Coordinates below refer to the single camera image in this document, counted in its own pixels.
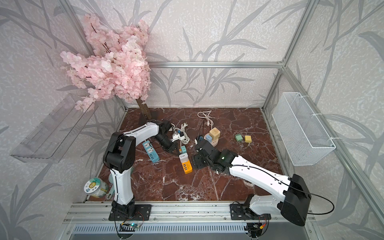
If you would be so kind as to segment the white charger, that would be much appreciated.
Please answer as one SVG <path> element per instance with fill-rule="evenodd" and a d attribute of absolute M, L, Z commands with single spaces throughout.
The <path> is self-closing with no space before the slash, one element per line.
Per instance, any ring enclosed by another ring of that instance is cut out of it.
<path fill-rule="evenodd" d="M 183 164 L 183 163 L 186 163 L 189 161 L 189 156 L 187 153 L 184 153 L 184 154 L 180 154 L 179 155 L 179 158 L 180 158 L 180 162 Z"/>

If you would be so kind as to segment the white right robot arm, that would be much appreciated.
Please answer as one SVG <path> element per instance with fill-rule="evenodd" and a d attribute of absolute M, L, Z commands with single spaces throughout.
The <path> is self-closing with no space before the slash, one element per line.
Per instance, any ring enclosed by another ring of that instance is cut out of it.
<path fill-rule="evenodd" d="M 306 224 L 312 196 L 301 176 L 271 172 L 233 151 L 219 151 L 205 139 L 196 141 L 195 150 L 194 160 L 203 167 L 243 179 L 269 193 L 247 198 L 243 209 L 249 216 L 280 214 L 294 225 L 303 227 Z"/>

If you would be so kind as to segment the orange power strip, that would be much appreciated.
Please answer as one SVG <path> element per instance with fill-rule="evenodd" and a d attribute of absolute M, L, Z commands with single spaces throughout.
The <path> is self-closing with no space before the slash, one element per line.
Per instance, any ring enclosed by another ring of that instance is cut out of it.
<path fill-rule="evenodd" d="M 192 168 L 190 160 L 188 162 L 186 162 L 186 163 L 183 163 L 182 167 L 183 167 L 183 170 L 184 170 L 185 174 L 189 174 L 189 173 L 193 172 L 193 168 Z"/>

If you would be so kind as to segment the blue power strip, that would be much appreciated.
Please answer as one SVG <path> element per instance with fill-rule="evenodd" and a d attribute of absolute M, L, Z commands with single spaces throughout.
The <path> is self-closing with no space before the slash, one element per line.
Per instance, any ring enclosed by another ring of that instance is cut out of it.
<path fill-rule="evenodd" d="M 156 163 L 160 160 L 158 153 L 156 152 L 155 148 L 152 146 L 150 141 L 143 142 L 143 147 L 152 163 Z"/>

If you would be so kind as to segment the yellow plug adapter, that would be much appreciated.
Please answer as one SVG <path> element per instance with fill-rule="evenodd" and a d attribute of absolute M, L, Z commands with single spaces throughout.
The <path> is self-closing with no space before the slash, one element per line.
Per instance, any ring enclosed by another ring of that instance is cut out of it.
<path fill-rule="evenodd" d="M 246 135 L 246 136 L 244 137 L 244 142 L 247 143 L 247 144 L 252 143 L 252 137 L 249 136 L 249 135 Z"/>

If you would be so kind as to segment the round pink socket base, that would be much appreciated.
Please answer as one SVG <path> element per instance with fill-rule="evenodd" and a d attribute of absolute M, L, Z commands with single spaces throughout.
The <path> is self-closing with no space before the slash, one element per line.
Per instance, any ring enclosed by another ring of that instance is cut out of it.
<path fill-rule="evenodd" d="M 218 144 L 219 140 L 214 140 L 210 143 L 213 147 L 216 147 L 217 144 Z"/>

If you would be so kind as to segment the green plug adapter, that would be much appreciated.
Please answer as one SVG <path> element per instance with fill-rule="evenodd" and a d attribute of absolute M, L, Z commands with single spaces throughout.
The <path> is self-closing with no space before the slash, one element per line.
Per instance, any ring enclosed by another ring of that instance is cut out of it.
<path fill-rule="evenodd" d="M 243 141 L 243 136 L 241 134 L 235 135 L 235 139 L 237 142 L 242 142 Z"/>

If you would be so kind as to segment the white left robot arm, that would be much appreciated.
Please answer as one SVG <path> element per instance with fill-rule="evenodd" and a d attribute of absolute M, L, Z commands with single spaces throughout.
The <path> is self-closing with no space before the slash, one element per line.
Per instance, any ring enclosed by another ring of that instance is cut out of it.
<path fill-rule="evenodd" d="M 134 130 L 112 134 L 103 162 L 113 176 L 115 197 L 112 206 L 117 212 L 129 217 L 135 214 L 131 171 L 136 159 L 136 146 L 154 137 L 164 151 L 172 153 L 178 144 L 168 137 L 171 127 L 170 121 L 151 120 Z"/>

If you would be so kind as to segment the teal plug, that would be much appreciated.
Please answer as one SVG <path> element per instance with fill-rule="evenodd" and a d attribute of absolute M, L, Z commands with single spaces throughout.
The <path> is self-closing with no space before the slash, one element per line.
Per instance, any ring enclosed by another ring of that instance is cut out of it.
<path fill-rule="evenodd" d="M 186 147 L 185 147 L 185 146 L 181 146 L 181 148 L 180 148 L 180 153 L 181 153 L 181 154 L 185 154 L 186 152 L 187 152 Z"/>

